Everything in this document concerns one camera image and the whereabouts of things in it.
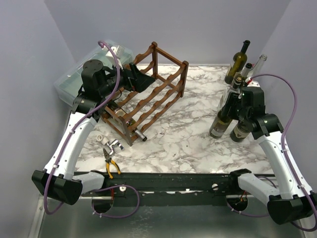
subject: gray floor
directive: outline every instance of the gray floor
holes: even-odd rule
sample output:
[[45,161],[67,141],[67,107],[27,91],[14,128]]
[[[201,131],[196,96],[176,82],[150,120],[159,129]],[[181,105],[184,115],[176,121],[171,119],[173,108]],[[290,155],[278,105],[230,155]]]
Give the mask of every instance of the gray floor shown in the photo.
[[[49,200],[51,206],[56,201]],[[133,208],[112,209],[122,215]],[[265,213],[256,199],[249,199],[248,212]],[[270,218],[248,218],[228,207],[140,207],[125,219],[92,215],[90,199],[64,205],[52,216],[44,215],[40,238],[303,238],[290,224],[276,225]]]

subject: gray wall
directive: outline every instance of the gray wall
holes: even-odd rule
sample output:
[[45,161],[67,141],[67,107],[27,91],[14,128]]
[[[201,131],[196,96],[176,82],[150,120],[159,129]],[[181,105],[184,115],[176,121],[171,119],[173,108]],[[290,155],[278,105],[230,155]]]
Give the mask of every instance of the gray wall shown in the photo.
[[99,39],[143,53],[152,41],[189,63],[255,61],[290,0],[45,0],[75,60]]
[[0,8],[0,237],[27,237],[38,191],[31,182],[56,149],[68,108],[53,82],[74,64],[42,0]]
[[[268,60],[262,72],[289,80],[298,95],[298,109],[286,136],[299,168],[317,191],[317,1],[292,0],[263,53]],[[276,113],[285,126],[293,108],[288,86],[278,79],[264,78],[267,111]]]

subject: wooden wine rack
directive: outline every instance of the wooden wine rack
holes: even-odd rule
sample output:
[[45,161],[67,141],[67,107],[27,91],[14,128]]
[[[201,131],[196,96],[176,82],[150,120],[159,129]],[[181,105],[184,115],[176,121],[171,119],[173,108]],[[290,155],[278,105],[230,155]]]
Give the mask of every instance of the wooden wine rack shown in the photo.
[[[122,138],[126,140],[126,142],[132,146],[133,142],[138,138],[136,135],[131,136],[131,133],[150,115],[152,114],[160,105],[162,105],[174,92],[178,92],[175,98],[168,102],[165,107],[158,113],[154,115],[154,117],[151,119],[151,121],[147,124],[145,124],[140,131],[144,132],[146,131],[160,116],[162,116],[167,109],[169,109],[179,98],[183,97],[184,90],[185,90],[185,83],[186,83],[186,77],[187,77],[187,71],[188,71],[188,62],[187,61],[179,61],[178,59],[174,58],[167,52],[163,51],[158,47],[158,44],[156,42],[152,42],[152,44],[149,46],[148,50],[144,54],[138,54],[133,63],[138,64],[142,60],[144,60],[147,56],[152,54],[152,61],[149,63],[149,65],[145,68],[140,70],[142,73],[148,72],[150,69],[153,69],[153,74],[151,75],[155,79],[159,79],[163,82],[162,85],[156,87],[153,89],[151,94],[143,99],[140,100],[137,104],[137,106],[130,112],[125,114],[123,117],[117,116],[109,107],[105,107],[105,110],[111,115],[111,117],[117,122],[117,125],[111,123],[109,121],[109,114],[104,113],[102,114],[102,120],[106,123],[108,123]],[[169,59],[173,63],[179,66],[179,69],[170,76],[167,77],[167,79],[164,79],[161,75],[159,75],[158,72],[158,54],[161,54],[165,58]],[[180,79],[176,85],[172,84],[173,80],[176,79],[180,75]],[[149,103],[153,98],[161,92],[164,88],[170,87],[165,94],[165,96],[160,99],[159,101],[156,101],[150,110],[148,110],[146,113],[143,113],[139,119],[136,121],[135,124],[132,126],[127,126],[126,121],[129,121],[138,111],[140,111],[147,103]],[[117,97],[120,92],[122,92],[124,89],[120,88],[113,98]],[[138,93],[137,92],[131,92],[128,94],[128,96],[122,101],[117,103],[120,107],[124,106],[126,103],[128,103],[132,98],[134,98]]]

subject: plastic container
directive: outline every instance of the plastic container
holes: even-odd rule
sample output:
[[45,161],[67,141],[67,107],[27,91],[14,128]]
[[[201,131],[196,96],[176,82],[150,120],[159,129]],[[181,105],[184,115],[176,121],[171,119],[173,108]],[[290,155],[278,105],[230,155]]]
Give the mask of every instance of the plastic container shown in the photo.
[[[108,45],[118,45],[118,43],[113,42],[111,40],[106,40]],[[68,105],[72,106],[74,99],[78,95],[78,90],[83,84],[81,79],[81,72],[83,71],[83,64],[90,60],[100,60],[103,62],[104,66],[111,67],[110,61],[106,58],[107,51],[103,51],[100,46],[96,46],[96,48],[87,54],[79,63],[76,64],[73,68],[71,68],[66,74],[60,77],[55,83],[54,86],[58,92],[59,98],[66,102]],[[133,53],[130,49],[125,48],[123,56],[120,59],[122,65],[127,63],[131,63],[133,61]]]

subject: marble tabletop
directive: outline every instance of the marble tabletop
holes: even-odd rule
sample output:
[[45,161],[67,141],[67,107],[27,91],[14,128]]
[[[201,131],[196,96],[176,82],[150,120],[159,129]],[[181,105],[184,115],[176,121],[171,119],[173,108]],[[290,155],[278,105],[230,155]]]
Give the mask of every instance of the marble tabletop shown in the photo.
[[[177,69],[174,65],[159,65],[158,72],[166,78]],[[130,147],[109,125],[100,120],[85,142],[76,170],[106,170],[102,145],[96,141],[96,136],[102,134],[111,141],[118,139],[124,146],[123,151],[117,147],[113,156],[122,172],[229,173],[247,168],[253,173],[272,174],[263,150],[251,135],[241,143],[230,139],[229,133],[236,122],[231,123],[222,138],[214,139],[209,136],[209,127],[226,87],[223,80],[226,70],[226,66],[190,66],[184,97],[145,131],[148,137],[146,142],[137,139]],[[126,112],[132,111],[140,99],[147,97],[160,84],[162,82],[157,80],[123,109]],[[164,89],[155,99],[161,99],[167,90],[168,88]],[[123,100],[126,95],[124,92],[118,101]],[[153,102],[145,106],[134,119],[137,120],[152,105]],[[138,128],[149,122],[153,115]]]

